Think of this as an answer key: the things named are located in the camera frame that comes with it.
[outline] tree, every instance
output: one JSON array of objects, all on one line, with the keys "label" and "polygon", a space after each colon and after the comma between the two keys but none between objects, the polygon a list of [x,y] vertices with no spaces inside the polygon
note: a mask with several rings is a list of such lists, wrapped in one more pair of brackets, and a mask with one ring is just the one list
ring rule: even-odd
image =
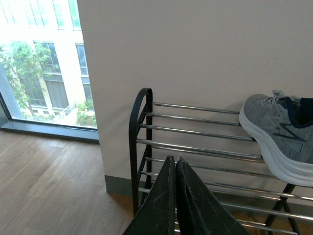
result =
[{"label": "tree", "polygon": [[25,42],[13,42],[8,47],[0,46],[0,63],[21,110],[28,109],[35,117],[30,101],[36,87],[34,82],[46,76],[41,65],[47,64],[49,50],[40,44],[33,49]]}]

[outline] building facade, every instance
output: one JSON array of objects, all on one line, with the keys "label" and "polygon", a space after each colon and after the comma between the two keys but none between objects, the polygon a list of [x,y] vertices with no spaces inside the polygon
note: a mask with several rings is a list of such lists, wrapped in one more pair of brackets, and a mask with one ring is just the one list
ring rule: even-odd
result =
[{"label": "building facade", "polygon": [[58,116],[91,99],[77,0],[0,0],[0,45],[27,42],[49,50],[47,76],[32,83],[34,112]]}]

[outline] gray sneaker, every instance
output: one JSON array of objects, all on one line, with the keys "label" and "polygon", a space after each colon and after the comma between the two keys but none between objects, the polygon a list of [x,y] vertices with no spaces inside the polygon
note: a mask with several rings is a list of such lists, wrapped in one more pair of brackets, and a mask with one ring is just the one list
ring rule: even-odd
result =
[{"label": "gray sneaker", "polygon": [[313,187],[313,99],[274,94],[251,96],[240,111],[240,124],[257,140],[273,175]]}]

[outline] white sole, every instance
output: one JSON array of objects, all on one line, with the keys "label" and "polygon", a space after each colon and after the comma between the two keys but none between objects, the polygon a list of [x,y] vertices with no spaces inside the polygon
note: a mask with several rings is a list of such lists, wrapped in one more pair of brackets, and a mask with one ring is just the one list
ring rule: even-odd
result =
[{"label": "white sole", "polygon": [[286,157],[269,134],[246,118],[244,106],[240,111],[239,121],[244,130],[257,140],[263,159],[273,175],[290,184],[313,186],[312,164],[297,162]]}]

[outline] window sill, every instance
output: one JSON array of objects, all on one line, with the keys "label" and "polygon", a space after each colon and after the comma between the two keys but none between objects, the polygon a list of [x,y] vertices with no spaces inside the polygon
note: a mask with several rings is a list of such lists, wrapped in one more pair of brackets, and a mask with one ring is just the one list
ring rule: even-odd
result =
[{"label": "window sill", "polygon": [[83,130],[71,127],[45,126],[40,124],[9,121],[0,127],[3,131],[55,137],[73,141],[99,143],[98,131]]}]

